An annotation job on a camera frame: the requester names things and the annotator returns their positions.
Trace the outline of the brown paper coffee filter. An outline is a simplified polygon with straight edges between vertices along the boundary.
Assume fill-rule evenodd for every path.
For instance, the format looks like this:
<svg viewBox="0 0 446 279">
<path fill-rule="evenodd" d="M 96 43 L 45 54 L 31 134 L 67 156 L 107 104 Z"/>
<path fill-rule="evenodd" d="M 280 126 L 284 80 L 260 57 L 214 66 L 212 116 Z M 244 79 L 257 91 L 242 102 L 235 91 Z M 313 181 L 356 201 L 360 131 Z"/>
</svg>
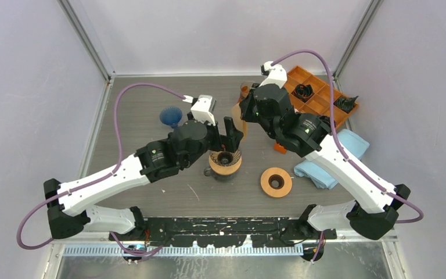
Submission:
<svg viewBox="0 0 446 279">
<path fill-rule="evenodd" d="M 239 105 L 240 103 L 236 103 L 231 109 L 231 116 L 235 127 L 243 133 L 242 141 L 245 141 L 248 133 L 248 125 L 247 122 L 242 119 L 242 110 Z"/>
</svg>

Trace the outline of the amber glass carafe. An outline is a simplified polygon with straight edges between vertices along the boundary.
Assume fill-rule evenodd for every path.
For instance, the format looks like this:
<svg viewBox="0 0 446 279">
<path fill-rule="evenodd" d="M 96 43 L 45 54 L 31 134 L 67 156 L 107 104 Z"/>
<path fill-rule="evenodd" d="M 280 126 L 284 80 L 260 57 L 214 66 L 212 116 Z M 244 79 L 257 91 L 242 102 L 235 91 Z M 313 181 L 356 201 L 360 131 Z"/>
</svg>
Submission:
<svg viewBox="0 0 446 279">
<path fill-rule="evenodd" d="M 238 102 L 241 102 L 244 100 L 249 92 L 254 88 L 254 82 L 253 81 L 244 81 L 240 85 L 240 95 Z"/>
</svg>

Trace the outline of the grey glass coffee server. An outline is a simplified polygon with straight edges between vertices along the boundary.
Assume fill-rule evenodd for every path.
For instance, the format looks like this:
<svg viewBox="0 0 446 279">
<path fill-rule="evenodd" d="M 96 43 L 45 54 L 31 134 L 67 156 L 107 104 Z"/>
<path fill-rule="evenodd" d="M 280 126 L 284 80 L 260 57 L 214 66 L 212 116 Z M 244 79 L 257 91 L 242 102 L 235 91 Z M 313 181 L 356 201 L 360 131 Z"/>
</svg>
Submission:
<svg viewBox="0 0 446 279">
<path fill-rule="evenodd" d="M 215 179 L 216 181 L 219 182 L 228 182 L 233 180 L 236 175 L 237 175 L 237 171 L 232 173 L 232 174 L 228 174 L 228 175 L 222 175 L 222 174 L 218 174 L 216 173 L 210 166 L 207 166 L 204 170 L 203 170 L 203 174 L 206 177 L 212 177 L 213 179 Z"/>
</svg>

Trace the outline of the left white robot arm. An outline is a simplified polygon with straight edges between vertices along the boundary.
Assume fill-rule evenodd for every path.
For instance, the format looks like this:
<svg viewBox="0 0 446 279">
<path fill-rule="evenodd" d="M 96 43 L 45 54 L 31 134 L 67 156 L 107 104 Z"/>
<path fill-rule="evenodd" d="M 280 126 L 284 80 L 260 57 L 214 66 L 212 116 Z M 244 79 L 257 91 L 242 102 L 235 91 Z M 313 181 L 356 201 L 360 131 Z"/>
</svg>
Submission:
<svg viewBox="0 0 446 279">
<path fill-rule="evenodd" d="M 237 151 L 243 132 L 225 117 L 226 134 L 209 123 L 188 120 L 110 168 L 68 183 L 55 178 L 44 182 L 49 228 L 53 239 L 82 231 L 114 231 L 141 239 L 146 224 L 140 209 L 112 209 L 97 203 L 133 187 L 155 183 L 191 167 L 207 151 Z"/>
</svg>

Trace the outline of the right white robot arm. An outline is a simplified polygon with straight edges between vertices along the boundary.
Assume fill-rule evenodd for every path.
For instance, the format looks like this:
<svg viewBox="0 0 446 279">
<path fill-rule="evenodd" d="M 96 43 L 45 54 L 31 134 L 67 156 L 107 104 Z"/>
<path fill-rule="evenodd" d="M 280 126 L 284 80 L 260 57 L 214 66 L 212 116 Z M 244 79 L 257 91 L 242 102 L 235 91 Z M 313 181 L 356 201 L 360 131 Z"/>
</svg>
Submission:
<svg viewBox="0 0 446 279">
<path fill-rule="evenodd" d="M 315 238 L 321 231 L 352 228 L 359 235 L 378 240 L 390 231 L 402 202 L 411 190 L 380 178 L 333 138 L 326 116 L 296 112 L 288 92 L 276 84 L 251 90 L 239 102 L 241 118 L 258 123 L 266 134 L 288 151 L 315 163 L 331 175 L 353 200 L 332 206 L 309 205 L 299 223 L 302 236 Z"/>
</svg>

